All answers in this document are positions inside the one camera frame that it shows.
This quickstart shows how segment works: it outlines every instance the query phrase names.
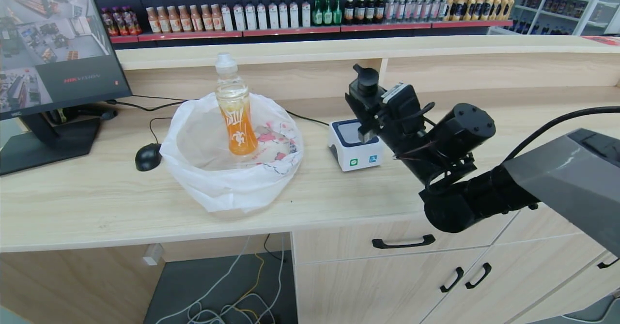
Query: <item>green glass bottle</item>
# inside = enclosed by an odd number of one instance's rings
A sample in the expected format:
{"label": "green glass bottle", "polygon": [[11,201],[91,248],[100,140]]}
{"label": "green glass bottle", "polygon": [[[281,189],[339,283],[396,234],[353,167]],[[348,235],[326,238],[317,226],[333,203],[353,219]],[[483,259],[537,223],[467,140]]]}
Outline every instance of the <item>green glass bottle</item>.
{"label": "green glass bottle", "polygon": [[321,26],[321,24],[323,24],[323,11],[321,10],[321,0],[314,0],[312,24],[314,24],[315,26]]}
{"label": "green glass bottle", "polygon": [[334,17],[334,13],[332,12],[332,0],[325,0],[325,5],[323,6],[323,24],[331,25],[332,19]]}
{"label": "green glass bottle", "polygon": [[341,0],[336,0],[336,8],[334,9],[334,25],[342,24]]}

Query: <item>orange juice bottle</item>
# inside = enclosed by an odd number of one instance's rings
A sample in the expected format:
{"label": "orange juice bottle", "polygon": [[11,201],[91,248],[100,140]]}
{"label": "orange juice bottle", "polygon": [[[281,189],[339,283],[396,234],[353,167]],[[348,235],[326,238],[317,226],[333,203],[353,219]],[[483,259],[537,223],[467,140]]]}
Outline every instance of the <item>orange juice bottle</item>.
{"label": "orange juice bottle", "polygon": [[228,131],[228,149],[245,156],[258,146],[250,118],[248,86],[237,74],[237,62],[228,53],[220,53],[215,61],[217,90],[215,97]]}

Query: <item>robotic arm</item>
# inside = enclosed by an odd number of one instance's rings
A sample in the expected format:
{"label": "robotic arm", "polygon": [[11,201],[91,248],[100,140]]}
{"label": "robotic arm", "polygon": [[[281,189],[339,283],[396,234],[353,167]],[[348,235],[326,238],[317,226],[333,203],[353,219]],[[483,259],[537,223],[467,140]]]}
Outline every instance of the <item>robotic arm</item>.
{"label": "robotic arm", "polygon": [[[620,112],[589,108],[546,124],[488,172],[476,170],[472,151],[496,132],[493,119],[471,104],[456,104],[436,124],[424,114],[414,88],[378,85],[376,70],[355,64],[357,79],[345,99],[357,116],[359,140],[379,136],[425,185],[420,197],[437,229],[461,232],[478,221],[544,202],[616,256],[620,255],[620,140],[578,129],[521,156],[516,154],[566,119]],[[427,131],[425,124],[432,126]]]}

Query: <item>monitor screen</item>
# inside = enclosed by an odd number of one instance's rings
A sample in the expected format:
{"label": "monitor screen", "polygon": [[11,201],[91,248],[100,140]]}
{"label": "monitor screen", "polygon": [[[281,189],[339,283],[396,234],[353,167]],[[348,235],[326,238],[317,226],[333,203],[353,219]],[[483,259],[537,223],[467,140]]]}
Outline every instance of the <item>monitor screen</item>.
{"label": "monitor screen", "polygon": [[130,96],[93,0],[0,0],[0,119]]}

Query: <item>computer mouse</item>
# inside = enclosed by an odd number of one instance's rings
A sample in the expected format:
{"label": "computer mouse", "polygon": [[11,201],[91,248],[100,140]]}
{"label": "computer mouse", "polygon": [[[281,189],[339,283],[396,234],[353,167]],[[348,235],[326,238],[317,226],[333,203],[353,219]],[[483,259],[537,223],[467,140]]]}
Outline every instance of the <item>computer mouse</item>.
{"label": "computer mouse", "polygon": [[161,148],[161,143],[149,143],[140,148],[136,154],[136,169],[149,171],[157,167],[161,163],[159,148]]}

